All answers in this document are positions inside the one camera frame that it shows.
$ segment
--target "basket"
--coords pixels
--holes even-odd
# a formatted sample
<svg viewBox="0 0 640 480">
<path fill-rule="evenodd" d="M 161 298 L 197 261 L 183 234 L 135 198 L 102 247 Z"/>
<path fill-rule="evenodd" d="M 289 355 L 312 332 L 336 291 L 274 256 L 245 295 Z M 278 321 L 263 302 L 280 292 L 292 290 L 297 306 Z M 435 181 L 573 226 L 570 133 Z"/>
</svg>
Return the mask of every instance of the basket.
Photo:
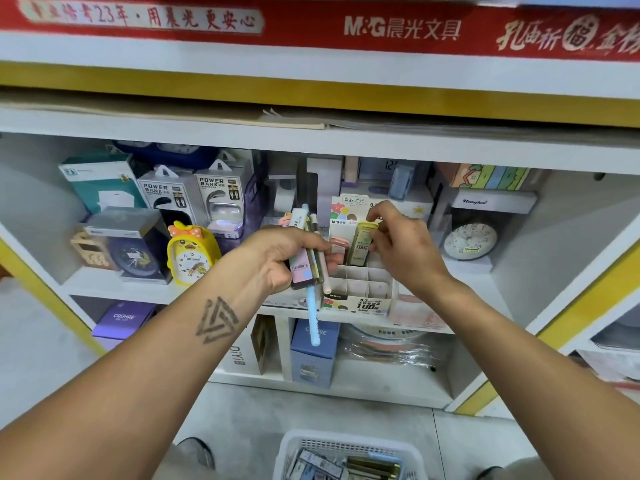
<svg viewBox="0 0 640 480">
<path fill-rule="evenodd" d="M 402 460 L 400 480 L 428 480 L 422 455 L 413 445 L 382 438 L 309 429 L 292 429 L 284 435 L 273 469 L 273 480 L 285 480 L 291 462 L 300 448 L 306 448 L 330 460 L 347 455 L 364 456 L 370 452 L 396 456 Z"/>
</svg>

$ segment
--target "red banner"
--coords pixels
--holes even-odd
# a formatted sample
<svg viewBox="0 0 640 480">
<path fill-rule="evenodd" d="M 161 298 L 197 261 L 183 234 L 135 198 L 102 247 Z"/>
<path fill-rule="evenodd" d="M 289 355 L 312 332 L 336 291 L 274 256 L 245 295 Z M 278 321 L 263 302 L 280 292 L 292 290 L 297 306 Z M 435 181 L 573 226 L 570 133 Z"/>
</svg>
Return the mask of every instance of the red banner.
<svg viewBox="0 0 640 480">
<path fill-rule="evenodd" d="M 640 61 L 640 11 L 411 0 L 3 0 L 0 30 Z"/>
</svg>

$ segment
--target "hand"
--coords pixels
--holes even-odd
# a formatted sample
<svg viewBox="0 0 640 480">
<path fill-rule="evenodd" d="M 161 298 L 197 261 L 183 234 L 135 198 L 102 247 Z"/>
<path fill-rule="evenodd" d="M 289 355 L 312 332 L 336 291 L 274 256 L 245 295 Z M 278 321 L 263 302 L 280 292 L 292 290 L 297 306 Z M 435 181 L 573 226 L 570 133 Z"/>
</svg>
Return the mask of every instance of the hand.
<svg viewBox="0 0 640 480">
<path fill-rule="evenodd" d="M 338 254 L 330 254 L 331 244 L 322 236 L 296 227 L 265 226 L 253 233 L 238 249 L 250 251 L 258 259 L 271 294 L 290 286 L 291 272 L 284 261 L 295 256 L 302 248 L 324 252 L 329 272 L 335 270 L 341 259 Z"/>
<path fill-rule="evenodd" d="M 369 209 L 367 220 L 376 219 L 382 222 L 371 231 L 369 249 L 380 254 L 391 276 L 414 295 L 428 301 L 447 285 L 459 283 L 444 265 L 424 221 L 407 219 L 388 200 Z"/>
</svg>

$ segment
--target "tattoo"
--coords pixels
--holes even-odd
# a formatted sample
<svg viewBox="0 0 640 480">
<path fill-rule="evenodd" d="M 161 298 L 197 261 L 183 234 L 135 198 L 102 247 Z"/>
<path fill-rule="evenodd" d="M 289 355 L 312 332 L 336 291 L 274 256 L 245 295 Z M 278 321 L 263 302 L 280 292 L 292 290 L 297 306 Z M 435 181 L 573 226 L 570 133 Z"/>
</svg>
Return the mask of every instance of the tattoo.
<svg viewBox="0 0 640 480">
<path fill-rule="evenodd" d="M 202 320 L 200 320 L 196 331 L 196 336 L 204 336 L 203 344 L 210 344 L 217 339 L 233 335 L 238 324 L 236 314 L 225 300 L 218 297 L 213 313 L 211 313 L 212 306 L 213 301 L 208 299 L 204 305 Z"/>
</svg>

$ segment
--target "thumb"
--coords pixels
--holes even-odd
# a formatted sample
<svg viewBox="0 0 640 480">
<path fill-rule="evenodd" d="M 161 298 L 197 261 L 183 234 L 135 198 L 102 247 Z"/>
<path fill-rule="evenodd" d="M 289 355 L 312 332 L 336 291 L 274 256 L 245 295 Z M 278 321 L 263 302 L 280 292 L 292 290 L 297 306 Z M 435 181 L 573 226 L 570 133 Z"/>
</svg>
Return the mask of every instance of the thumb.
<svg viewBox="0 0 640 480">
<path fill-rule="evenodd" d="M 387 234 L 379 231 L 378 229 L 370 230 L 369 234 L 373 239 L 373 243 L 376 245 L 376 250 L 379 252 L 380 256 L 384 256 L 391 250 L 391 241 L 389 241 Z"/>
</svg>

